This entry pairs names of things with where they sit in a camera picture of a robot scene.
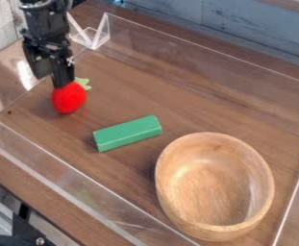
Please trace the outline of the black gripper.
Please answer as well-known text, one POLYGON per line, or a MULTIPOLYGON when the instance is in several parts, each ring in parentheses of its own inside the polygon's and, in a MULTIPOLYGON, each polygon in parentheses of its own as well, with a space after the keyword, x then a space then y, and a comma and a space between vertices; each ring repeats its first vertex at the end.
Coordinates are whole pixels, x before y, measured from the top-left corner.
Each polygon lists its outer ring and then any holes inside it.
POLYGON ((70 57, 69 24, 65 6, 20 6, 25 25, 22 52, 37 79, 49 75, 54 88, 65 87, 74 80, 74 60, 70 57))

